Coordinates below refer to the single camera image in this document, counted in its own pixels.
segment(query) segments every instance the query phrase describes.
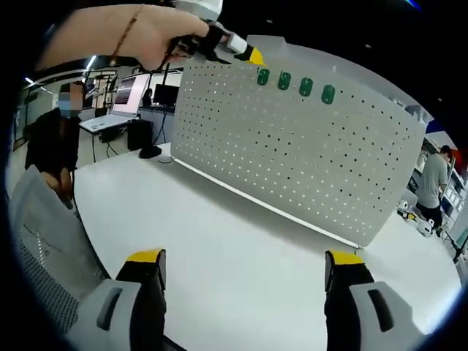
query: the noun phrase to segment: man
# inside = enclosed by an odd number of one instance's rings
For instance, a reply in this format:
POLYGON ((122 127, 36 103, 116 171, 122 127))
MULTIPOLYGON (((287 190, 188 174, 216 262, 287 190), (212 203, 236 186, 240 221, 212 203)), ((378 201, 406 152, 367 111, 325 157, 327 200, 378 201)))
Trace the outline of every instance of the man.
POLYGON ((445 145, 438 154, 427 158, 424 166, 421 183, 416 191, 418 203, 416 207, 426 219, 434 221, 434 228, 442 225, 442 212, 440 210, 439 188, 442 191, 447 186, 447 163, 452 159, 452 151, 445 145))
POLYGON ((67 83, 60 88, 58 107, 41 115, 32 127, 25 168, 36 166, 47 185, 71 207, 70 172, 76 168, 84 85, 67 83))

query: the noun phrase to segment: ceiling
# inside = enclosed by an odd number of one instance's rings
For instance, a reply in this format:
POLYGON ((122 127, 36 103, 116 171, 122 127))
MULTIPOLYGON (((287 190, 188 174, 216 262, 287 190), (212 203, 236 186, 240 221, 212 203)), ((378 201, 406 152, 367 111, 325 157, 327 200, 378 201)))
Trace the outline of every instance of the ceiling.
MULTIPOLYGON (((464 149, 468 148, 467 128, 461 127, 463 118, 466 123, 462 96, 466 87, 461 90, 457 81, 466 77, 461 46, 466 42, 462 38, 466 18, 455 4, 453 0, 224 0, 219 22, 242 37, 284 37, 290 44, 322 50, 376 72, 418 101, 464 149), (419 9, 408 1, 417 2, 419 9)), ((85 61, 63 68, 82 68, 85 61)))

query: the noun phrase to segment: human hand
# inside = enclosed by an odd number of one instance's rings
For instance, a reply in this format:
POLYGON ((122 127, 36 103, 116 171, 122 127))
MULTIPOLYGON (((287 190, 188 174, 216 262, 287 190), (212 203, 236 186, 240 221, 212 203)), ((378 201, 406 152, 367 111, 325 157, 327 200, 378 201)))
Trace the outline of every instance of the human hand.
MULTIPOLYGON (((122 10, 127 13, 121 15, 132 18, 139 6, 141 5, 122 5, 122 10)), ((165 57, 171 39, 185 35, 205 37, 208 30, 208 25, 191 13, 172 7, 143 5, 118 54, 136 58, 148 70, 157 69, 165 57)), ((177 55, 172 56, 169 61, 177 58, 177 55)))

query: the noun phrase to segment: gray t-shirt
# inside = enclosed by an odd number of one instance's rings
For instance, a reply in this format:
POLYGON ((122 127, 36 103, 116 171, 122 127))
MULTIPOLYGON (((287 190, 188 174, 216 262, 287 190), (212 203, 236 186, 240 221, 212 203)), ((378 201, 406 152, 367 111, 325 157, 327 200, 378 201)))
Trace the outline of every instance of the gray t-shirt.
POLYGON ((427 158, 416 195, 418 203, 427 208, 439 207, 439 186, 447 184, 447 163, 440 154, 427 158))

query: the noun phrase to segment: green peg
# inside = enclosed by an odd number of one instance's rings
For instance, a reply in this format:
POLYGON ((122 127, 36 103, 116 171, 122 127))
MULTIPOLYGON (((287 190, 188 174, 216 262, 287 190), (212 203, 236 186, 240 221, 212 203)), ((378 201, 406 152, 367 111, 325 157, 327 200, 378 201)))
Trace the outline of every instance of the green peg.
POLYGON ((265 86, 268 82, 268 77, 270 77, 270 70, 266 68, 262 68, 258 72, 257 83, 259 86, 265 86))
POLYGON ((310 78, 304 77, 301 80, 301 87, 299 88, 299 94, 303 97, 307 97, 310 95, 312 91, 312 86, 314 85, 314 81, 310 78))
POLYGON ((333 98, 335 97, 335 88, 328 84, 323 87, 322 92, 322 102, 327 105, 331 105, 333 103, 333 98))
POLYGON ((288 72, 281 71, 281 73, 279 74, 278 89, 287 90, 290 87, 290 81, 291 74, 288 72))

